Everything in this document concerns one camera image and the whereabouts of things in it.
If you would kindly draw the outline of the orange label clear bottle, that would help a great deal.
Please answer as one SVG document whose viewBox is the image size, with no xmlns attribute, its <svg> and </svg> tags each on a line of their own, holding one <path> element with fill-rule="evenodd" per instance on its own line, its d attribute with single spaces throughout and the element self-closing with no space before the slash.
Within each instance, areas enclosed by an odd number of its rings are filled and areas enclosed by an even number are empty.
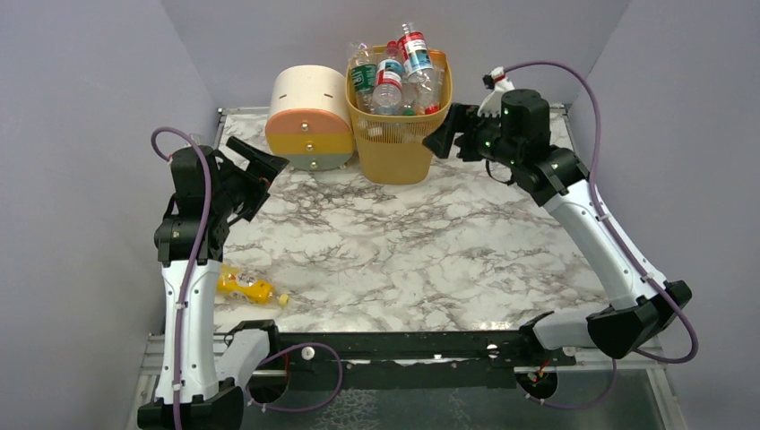
<svg viewBox="0 0 760 430">
<path fill-rule="evenodd" d="M 437 50 L 431 51 L 431 59 L 434 66 L 433 77 L 431 78 L 427 101 L 424 106 L 424 113 L 431 115 L 440 109 L 440 99 L 445 79 L 445 56 Z"/>
</svg>

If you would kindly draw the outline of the clear bottle green label angled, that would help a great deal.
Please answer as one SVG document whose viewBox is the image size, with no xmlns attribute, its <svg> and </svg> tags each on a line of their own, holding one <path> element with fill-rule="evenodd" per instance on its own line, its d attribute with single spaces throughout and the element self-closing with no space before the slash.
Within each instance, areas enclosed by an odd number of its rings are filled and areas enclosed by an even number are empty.
<svg viewBox="0 0 760 430">
<path fill-rule="evenodd" d="M 376 60 L 372 48 L 363 41 L 349 44 L 349 76 L 357 108 L 373 114 L 372 97 L 375 89 Z"/>
</svg>

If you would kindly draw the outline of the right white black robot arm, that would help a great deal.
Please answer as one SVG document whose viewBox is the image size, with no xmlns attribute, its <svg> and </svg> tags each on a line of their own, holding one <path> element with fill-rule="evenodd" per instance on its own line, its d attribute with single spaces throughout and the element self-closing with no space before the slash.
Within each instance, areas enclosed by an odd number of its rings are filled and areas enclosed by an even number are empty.
<svg viewBox="0 0 760 430">
<path fill-rule="evenodd" d="M 609 300 L 600 310 L 542 315 L 522 326 L 536 346 L 596 348 L 620 359 L 664 331 L 683 314 L 693 292 L 669 280 L 633 245 L 617 220 L 603 212 L 588 168 L 572 150 L 550 141 L 550 106 L 535 90 L 502 95 L 498 114 L 452 104 L 444 122 L 423 140 L 440 159 L 457 146 L 458 159 L 498 163 L 509 184 L 528 193 L 572 238 Z"/>
</svg>

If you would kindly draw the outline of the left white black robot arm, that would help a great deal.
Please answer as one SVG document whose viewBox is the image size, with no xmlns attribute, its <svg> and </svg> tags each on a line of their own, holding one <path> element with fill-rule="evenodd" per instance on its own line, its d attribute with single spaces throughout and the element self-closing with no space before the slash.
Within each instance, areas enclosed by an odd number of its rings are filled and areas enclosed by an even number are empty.
<svg viewBox="0 0 760 430">
<path fill-rule="evenodd" d="M 238 138 L 238 167 L 209 146 L 183 148 L 168 160 L 174 184 L 154 233 L 166 298 L 162 365 L 153 401 L 139 407 L 141 429 L 238 429 L 244 391 L 273 351 L 272 321 L 244 323 L 222 353 L 214 353 L 214 298 L 229 218 L 253 219 L 288 161 Z"/>
</svg>

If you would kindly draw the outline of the yellow drink bottle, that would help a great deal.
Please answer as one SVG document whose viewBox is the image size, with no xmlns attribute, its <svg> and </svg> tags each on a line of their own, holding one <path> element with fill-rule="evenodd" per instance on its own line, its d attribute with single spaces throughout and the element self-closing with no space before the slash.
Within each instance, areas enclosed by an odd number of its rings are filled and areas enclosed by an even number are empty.
<svg viewBox="0 0 760 430">
<path fill-rule="evenodd" d="M 284 307 L 290 299 L 287 293 L 281 293 L 269 281 L 227 264 L 221 267 L 217 292 L 224 297 L 257 305 L 276 303 Z"/>
</svg>

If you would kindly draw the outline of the clear bottle red blue label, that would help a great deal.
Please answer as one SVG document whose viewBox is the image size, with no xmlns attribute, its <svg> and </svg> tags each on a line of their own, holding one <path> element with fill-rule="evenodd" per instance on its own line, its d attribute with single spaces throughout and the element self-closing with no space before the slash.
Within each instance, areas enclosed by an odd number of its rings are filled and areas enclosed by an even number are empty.
<svg viewBox="0 0 760 430">
<path fill-rule="evenodd" d="M 423 33 L 417 29 L 413 22 L 405 22 L 402 25 L 402 35 L 398 39 L 398 44 L 402 52 L 403 67 L 408 82 L 421 83 L 425 81 L 434 70 L 434 66 Z"/>
</svg>

